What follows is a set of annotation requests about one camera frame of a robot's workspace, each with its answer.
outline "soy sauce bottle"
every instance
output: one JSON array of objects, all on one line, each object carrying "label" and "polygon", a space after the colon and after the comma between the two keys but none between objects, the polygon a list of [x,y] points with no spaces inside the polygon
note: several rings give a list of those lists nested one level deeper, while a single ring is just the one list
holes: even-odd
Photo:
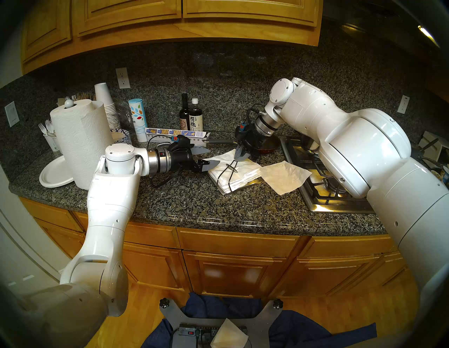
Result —
[{"label": "soy sauce bottle", "polygon": [[191,131],[202,132],[202,110],[198,107],[198,98],[192,98],[193,109],[189,112]]},{"label": "soy sauce bottle", "polygon": [[179,129],[189,131],[189,104],[187,102],[187,93],[182,93],[182,109],[179,111]]}]

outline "electrical outlet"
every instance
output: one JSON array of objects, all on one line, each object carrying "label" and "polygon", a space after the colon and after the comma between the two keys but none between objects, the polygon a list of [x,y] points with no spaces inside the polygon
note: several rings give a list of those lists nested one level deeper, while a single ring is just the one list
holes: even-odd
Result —
[{"label": "electrical outlet", "polygon": [[6,117],[8,117],[9,127],[12,127],[19,122],[19,115],[17,115],[16,104],[12,101],[4,107]]},{"label": "electrical outlet", "polygon": [[401,114],[405,114],[405,110],[407,109],[409,100],[410,100],[410,97],[403,95],[402,99],[401,99],[401,103],[399,104],[399,107],[397,108],[397,112],[400,112]]},{"label": "electrical outlet", "polygon": [[129,85],[128,71],[126,70],[126,68],[117,68],[115,69],[115,72],[117,74],[117,80],[119,81],[120,89],[131,88],[131,86]]}]

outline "bottle label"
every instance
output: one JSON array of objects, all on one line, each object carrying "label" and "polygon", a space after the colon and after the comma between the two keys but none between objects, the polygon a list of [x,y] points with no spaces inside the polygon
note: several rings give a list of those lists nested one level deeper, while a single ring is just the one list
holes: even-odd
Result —
[{"label": "bottle label", "polygon": [[202,115],[192,116],[189,115],[190,119],[190,130],[191,131],[200,131],[202,132]]},{"label": "bottle label", "polygon": [[186,119],[179,119],[179,129],[182,131],[187,131],[187,120]]}]

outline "white plastic fork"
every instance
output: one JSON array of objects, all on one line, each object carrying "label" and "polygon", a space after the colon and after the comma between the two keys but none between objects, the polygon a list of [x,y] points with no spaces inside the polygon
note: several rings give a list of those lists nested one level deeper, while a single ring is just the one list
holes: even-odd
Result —
[{"label": "white plastic fork", "polygon": [[48,130],[50,133],[55,133],[55,128],[53,127],[53,123],[52,123],[51,120],[46,119],[46,120],[45,120],[45,126],[47,127],[47,130]]},{"label": "white plastic fork", "polygon": [[47,128],[45,128],[45,126],[42,123],[38,124],[40,131],[44,134],[47,135]]}]

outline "paper plate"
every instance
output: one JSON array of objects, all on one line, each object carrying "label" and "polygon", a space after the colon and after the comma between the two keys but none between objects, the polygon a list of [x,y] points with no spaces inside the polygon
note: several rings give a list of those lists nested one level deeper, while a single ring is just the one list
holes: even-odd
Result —
[{"label": "paper plate", "polygon": [[39,182],[45,187],[59,187],[73,181],[73,176],[67,167],[67,162],[64,156],[51,161],[40,172]]}]

